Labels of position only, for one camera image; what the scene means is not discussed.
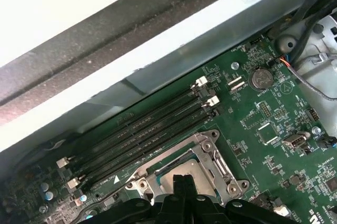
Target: white label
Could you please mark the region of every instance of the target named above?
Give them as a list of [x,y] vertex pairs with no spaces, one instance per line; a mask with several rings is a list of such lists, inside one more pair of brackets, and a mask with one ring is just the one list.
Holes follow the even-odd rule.
[[118,176],[116,175],[114,184],[116,184],[116,183],[119,182],[119,181],[120,181],[120,179],[119,179]]
[[321,222],[318,220],[318,217],[316,215],[313,215],[311,218],[310,218],[310,223],[311,224],[321,224]]

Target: orange wire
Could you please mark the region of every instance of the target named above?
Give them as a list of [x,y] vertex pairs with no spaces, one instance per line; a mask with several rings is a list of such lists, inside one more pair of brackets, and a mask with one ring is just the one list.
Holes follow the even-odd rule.
[[284,58],[280,58],[280,60],[284,62],[287,67],[290,67],[290,64]]

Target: motherboard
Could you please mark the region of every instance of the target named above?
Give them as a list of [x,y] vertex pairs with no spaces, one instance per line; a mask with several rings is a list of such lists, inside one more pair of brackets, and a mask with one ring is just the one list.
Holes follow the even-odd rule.
[[336,138],[264,36],[219,55],[3,182],[1,223],[75,224],[191,174],[223,206],[242,198],[334,223]]

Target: metal bracket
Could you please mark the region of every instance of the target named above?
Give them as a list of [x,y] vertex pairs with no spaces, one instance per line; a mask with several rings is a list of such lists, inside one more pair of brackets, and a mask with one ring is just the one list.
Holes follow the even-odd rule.
[[[199,165],[202,168],[207,180],[214,190],[217,191],[221,198],[220,204],[224,205],[232,199],[240,198],[249,188],[248,180],[236,180],[228,165],[221,156],[215,142],[219,138],[220,132],[218,130],[209,130],[201,133],[195,133],[181,143],[173,146],[159,156],[141,165],[131,176],[131,179],[137,179],[132,182],[132,187],[128,190],[137,190],[138,193],[144,197],[149,191],[152,192],[154,198],[158,195],[166,193],[163,191],[161,185],[158,183],[158,177],[167,172],[167,168],[173,169],[180,163],[184,157],[193,154],[199,160]],[[147,170],[154,164],[169,157],[178,150],[186,148],[187,145],[195,144],[194,147],[189,148],[180,156],[174,158],[169,163],[163,165],[160,169],[152,174],[148,174]]]

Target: capacitor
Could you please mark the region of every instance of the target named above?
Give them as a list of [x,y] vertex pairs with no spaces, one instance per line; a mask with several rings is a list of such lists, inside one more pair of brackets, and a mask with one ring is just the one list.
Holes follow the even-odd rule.
[[82,201],[82,202],[86,202],[87,199],[88,199],[88,198],[87,198],[86,195],[80,196],[80,201]]
[[41,185],[40,185],[40,188],[43,192],[46,192],[49,190],[49,184],[46,183],[46,182],[43,182]]
[[54,194],[51,191],[46,192],[44,198],[48,201],[52,200],[54,198]]

